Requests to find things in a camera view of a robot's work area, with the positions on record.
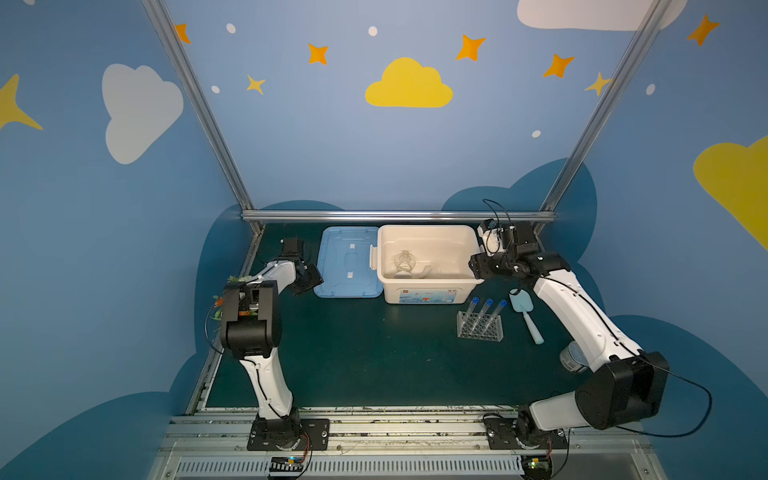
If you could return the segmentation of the light blue bin lid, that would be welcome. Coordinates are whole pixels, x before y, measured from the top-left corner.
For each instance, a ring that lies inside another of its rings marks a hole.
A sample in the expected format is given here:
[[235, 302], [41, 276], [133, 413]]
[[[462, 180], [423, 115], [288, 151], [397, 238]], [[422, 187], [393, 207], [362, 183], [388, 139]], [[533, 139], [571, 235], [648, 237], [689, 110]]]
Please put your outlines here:
[[331, 226], [321, 237], [317, 268], [323, 282], [314, 293], [323, 299], [371, 299], [383, 285], [370, 266], [377, 227]]

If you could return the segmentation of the test tube blue cap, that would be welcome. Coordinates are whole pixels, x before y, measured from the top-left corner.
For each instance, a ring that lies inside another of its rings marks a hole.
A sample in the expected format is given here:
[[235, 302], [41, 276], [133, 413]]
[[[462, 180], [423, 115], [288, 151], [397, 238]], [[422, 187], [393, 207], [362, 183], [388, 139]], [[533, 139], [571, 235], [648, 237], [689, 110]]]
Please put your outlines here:
[[506, 300], [501, 300], [499, 304], [495, 307], [493, 312], [491, 313], [488, 322], [486, 323], [483, 333], [488, 332], [496, 323], [497, 318], [500, 316], [501, 311], [504, 309], [504, 307], [507, 305]]
[[476, 316], [475, 323], [472, 327], [472, 331], [475, 331], [483, 323], [484, 318], [486, 317], [487, 312], [490, 309], [490, 307], [493, 305], [493, 303], [494, 301], [491, 298], [487, 299], [484, 302], [483, 306], [481, 307], [480, 311]]
[[475, 319], [474, 311], [476, 310], [478, 304], [479, 304], [479, 298], [474, 297], [469, 303], [467, 310], [462, 312], [461, 329], [466, 329], [472, 324], [472, 321]]

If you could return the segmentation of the clear test tube rack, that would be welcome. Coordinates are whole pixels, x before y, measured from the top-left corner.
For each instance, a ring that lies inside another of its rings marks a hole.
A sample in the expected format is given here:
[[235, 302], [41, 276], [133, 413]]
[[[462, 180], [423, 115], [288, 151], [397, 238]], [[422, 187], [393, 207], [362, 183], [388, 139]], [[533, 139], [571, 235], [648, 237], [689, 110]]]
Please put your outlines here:
[[477, 316], [477, 313], [475, 313], [475, 319], [472, 321], [472, 324], [466, 328], [461, 329], [461, 318], [462, 318], [462, 312], [460, 311], [456, 315], [456, 324], [457, 324], [457, 337], [463, 338], [463, 339], [470, 339], [470, 340], [479, 340], [479, 341], [491, 341], [491, 342], [501, 342], [504, 338], [503, 333], [503, 325], [502, 325], [502, 316], [500, 315], [495, 325], [486, 333], [483, 333], [484, 327], [486, 323], [488, 322], [488, 319], [490, 317], [490, 314], [487, 314], [484, 318], [483, 323], [475, 330], [472, 331], [472, 327], [475, 323], [475, 319]]

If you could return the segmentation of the white plastic storage bin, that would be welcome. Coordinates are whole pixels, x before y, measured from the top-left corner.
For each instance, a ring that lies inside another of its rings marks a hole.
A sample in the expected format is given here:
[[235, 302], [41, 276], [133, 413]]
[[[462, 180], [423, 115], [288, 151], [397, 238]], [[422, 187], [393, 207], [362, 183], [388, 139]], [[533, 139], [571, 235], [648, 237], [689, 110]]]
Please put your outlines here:
[[483, 283], [469, 266], [480, 253], [464, 225], [384, 225], [370, 248], [370, 268], [389, 304], [462, 304]]

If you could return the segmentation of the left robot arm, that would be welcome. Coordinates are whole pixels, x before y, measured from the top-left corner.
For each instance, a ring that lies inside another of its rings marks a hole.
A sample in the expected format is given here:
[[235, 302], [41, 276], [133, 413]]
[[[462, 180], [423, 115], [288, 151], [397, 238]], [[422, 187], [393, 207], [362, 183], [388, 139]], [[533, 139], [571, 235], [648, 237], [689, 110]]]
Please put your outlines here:
[[279, 298], [288, 290], [298, 296], [323, 283], [317, 266], [305, 253], [305, 242], [281, 241], [281, 252], [255, 275], [232, 277], [214, 298], [211, 312], [220, 323], [223, 353], [230, 352], [243, 366], [258, 401], [258, 417], [285, 420], [293, 410], [293, 394], [279, 361], [282, 339]]

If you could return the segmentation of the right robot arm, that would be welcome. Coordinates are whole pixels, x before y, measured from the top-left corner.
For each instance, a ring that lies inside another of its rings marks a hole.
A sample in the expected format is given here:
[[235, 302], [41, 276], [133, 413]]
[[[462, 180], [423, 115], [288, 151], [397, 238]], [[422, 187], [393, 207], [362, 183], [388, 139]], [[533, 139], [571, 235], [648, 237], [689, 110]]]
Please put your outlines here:
[[515, 422], [521, 444], [536, 445], [551, 432], [572, 428], [627, 430], [630, 423], [658, 414], [673, 374], [661, 353], [647, 352], [625, 335], [566, 260], [539, 246], [530, 224], [488, 219], [478, 236], [481, 250], [469, 260], [475, 277], [511, 277], [531, 288], [566, 328], [592, 373], [573, 392], [523, 407]]

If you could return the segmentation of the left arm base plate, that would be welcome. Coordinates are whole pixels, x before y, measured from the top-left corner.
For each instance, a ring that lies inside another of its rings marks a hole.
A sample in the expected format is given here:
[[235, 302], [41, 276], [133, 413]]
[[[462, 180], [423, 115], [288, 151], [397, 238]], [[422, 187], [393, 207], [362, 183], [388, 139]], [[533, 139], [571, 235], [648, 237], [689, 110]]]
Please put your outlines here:
[[325, 451], [328, 448], [328, 419], [267, 420], [257, 417], [247, 439], [248, 451]]

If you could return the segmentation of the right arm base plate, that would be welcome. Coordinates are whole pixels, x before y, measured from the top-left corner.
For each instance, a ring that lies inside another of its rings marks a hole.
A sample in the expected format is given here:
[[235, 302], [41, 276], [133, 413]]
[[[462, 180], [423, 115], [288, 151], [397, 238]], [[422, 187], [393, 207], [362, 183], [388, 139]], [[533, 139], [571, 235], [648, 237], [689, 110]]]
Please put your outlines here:
[[525, 437], [527, 431], [517, 428], [516, 418], [484, 415], [481, 422], [491, 450], [565, 450], [568, 447], [566, 436], [560, 431], [534, 432]]

